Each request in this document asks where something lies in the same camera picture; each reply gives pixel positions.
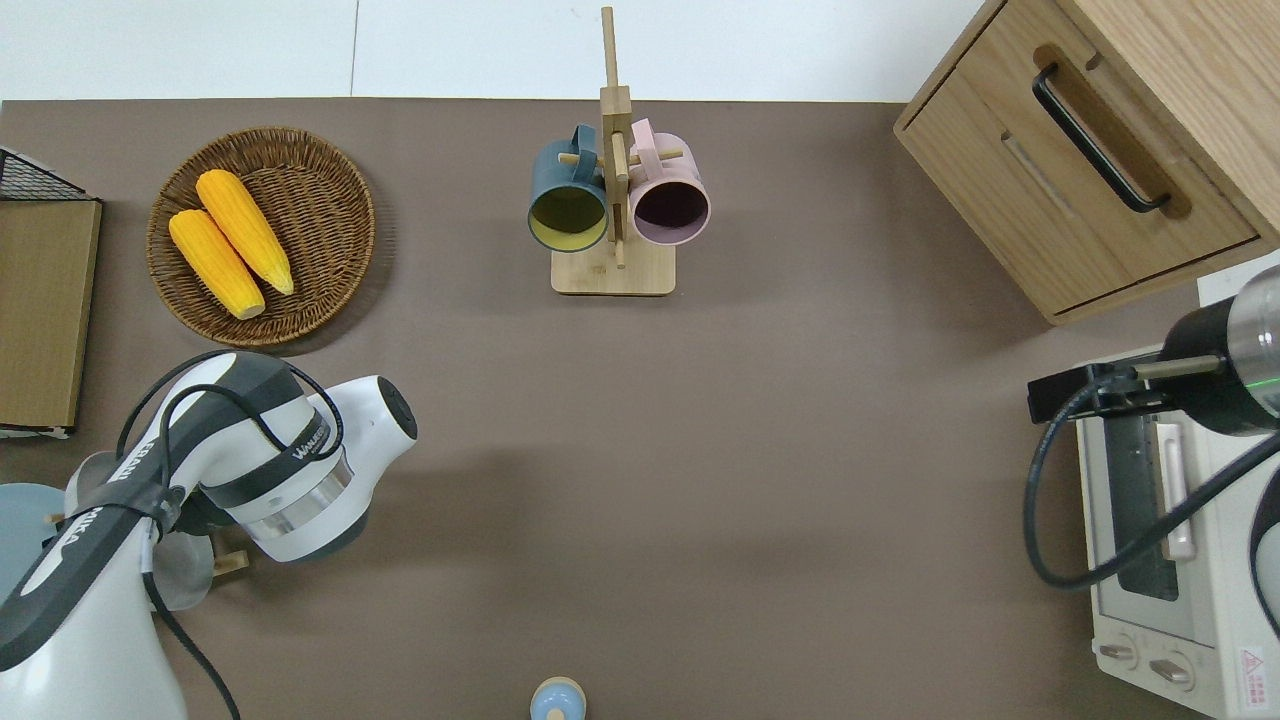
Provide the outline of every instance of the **mug handle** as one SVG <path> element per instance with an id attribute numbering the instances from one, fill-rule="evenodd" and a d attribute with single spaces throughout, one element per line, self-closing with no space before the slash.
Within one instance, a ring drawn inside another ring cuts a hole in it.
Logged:
<path id="1" fill-rule="evenodd" d="M 649 182 L 657 181 L 662 177 L 662 160 L 658 158 L 658 141 L 653 137 L 649 118 L 631 123 L 631 133 L 636 138 L 636 155 L 640 156 L 645 178 Z"/>
<path id="2" fill-rule="evenodd" d="M 573 167 L 573 182 L 589 184 L 595 174 L 595 128 L 589 124 L 580 124 L 573 131 L 573 140 L 570 141 L 573 152 L 577 155 L 577 165 Z"/>

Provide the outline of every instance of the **wicker basket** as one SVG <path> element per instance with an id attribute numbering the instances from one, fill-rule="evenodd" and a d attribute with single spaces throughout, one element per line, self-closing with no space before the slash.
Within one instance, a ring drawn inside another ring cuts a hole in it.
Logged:
<path id="1" fill-rule="evenodd" d="M 244 182 L 293 274 L 289 296 L 259 281 L 266 310 L 248 320 L 214 299 L 169 237 L 169 218 L 201 206 L 196 178 L 214 168 Z M 165 305 L 201 336 L 236 347 L 278 345 L 323 325 L 355 295 L 372 250 L 365 178 L 337 147 L 294 128 L 251 128 L 205 146 L 165 182 L 147 224 L 147 268 Z"/>

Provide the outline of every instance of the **drawer handle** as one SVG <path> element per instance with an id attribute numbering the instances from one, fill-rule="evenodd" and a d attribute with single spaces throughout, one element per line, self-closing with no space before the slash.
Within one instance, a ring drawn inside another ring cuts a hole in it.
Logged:
<path id="1" fill-rule="evenodd" d="M 1116 196 L 1120 197 L 1120 201 L 1134 213 L 1151 213 L 1152 210 L 1156 210 L 1169 202 L 1170 196 L 1167 192 L 1155 200 L 1147 200 L 1139 195 L 1132 184 L 1129 184 L 1129 181 L 1126 181 L 1123 174 L 1120 174 L 1120 170 L 1111 163 L 1111 159 L 1102 152 L 1098 143 L 1089 137 L 1089 133 L 1080 127 L 1080 123 L 1071 117 L 1071 114 L 1062 105 L 1062 101 L 1059 100 L 1057 96 L 1053 95 L 1053 91 L 1048 87 L 1048 78 L 1052 77 L 1055 72 L 1057 72 L 1057 63 L 1050 63 L 1047 68 L 1041 70 L 1041 73 L 1036 76 L 1036 82 L 1032 85 L 1032 94 L 1036 95 L 1036 100 L 1039 101 L 1041 108 L 1044 108 L 1048 117 L 1057 123 L 1057 127 L 1062 128 L 1062 132 L 1066 135 L 1068 140 L 1071 141 L 1071 145 L 1075 145 L 1075 149 L 1084 155 L 1084 159 L 1093 165 L 1093 169 L 1102 176 L 1102 179 L 1106 181 L 1107 186 L 1110 186 Z"/>

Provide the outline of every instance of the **mug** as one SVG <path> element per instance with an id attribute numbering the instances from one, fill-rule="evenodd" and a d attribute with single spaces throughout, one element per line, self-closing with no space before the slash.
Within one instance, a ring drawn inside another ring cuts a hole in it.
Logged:
<path id="1" fill-rule="evenodd" d="M 561 152 L 577 155 L 577 164 L 562 163 Z M 552 142 L 534 160 L 534 193 L 529 204 L 529 231 L 557 252 L 591 247 L 608 227 L 604 173 L 596 164 L 595 128 L 577 126 L 572 140 Z"/>
<path id="2" fill-rule="evenodd" d="M 631 227 L 657 245 L 694 240 L 707 227 L 710 202 L 689 143 L 669 132 L 653 132 L 648 118 L 632 123 L 631 132 L 636 138 L 631 154 L 640 158 L 627 192 Z M 663 160 L 658 154 L 666 150 L 682 155 Z"/>

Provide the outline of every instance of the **dark green mug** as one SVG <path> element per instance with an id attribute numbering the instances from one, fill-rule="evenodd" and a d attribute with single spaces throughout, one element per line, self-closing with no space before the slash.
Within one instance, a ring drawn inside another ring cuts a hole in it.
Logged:
<path id="1" fill-rule="evenodd" d="M 561 161 L 561 154 L 577 161 Z M 572 140 L 557 140 L 534 160 L 534 193 L 529 202 L 529 231 L 557 252 L 586 250 L 608 227 L 604 173 L 595 154 L 595 128 L 577 126 Z"/>

